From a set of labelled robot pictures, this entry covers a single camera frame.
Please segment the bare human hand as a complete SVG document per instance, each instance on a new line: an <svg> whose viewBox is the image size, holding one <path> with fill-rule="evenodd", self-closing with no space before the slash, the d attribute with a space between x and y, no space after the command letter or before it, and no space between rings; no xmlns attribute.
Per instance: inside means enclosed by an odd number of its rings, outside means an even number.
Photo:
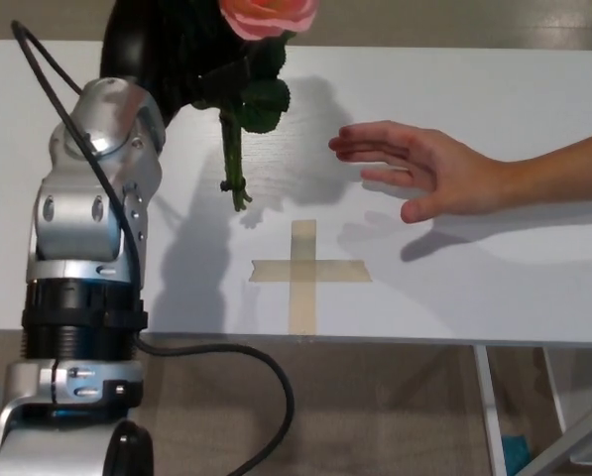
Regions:
<svg viewBox="0 0 592 476"><path fill-rule="evenodd" d="M422 190L402 205L405 223L504 207L507 165L438 130L394 121L358 123L340 128L328 147L342 162L365 164L366 181Z"/></svg>

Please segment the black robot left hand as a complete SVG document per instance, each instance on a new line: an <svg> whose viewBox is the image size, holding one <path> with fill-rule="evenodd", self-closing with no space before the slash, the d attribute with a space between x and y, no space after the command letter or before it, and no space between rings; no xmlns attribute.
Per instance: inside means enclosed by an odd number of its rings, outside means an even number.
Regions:
<svg viewBox="0 0 592 476"><path fill-rule="evenodd" d="M186 105L241 92L252 78L250 51L217 1L123 0L106 26L100 75L146 89L169 124Z"/></svg>

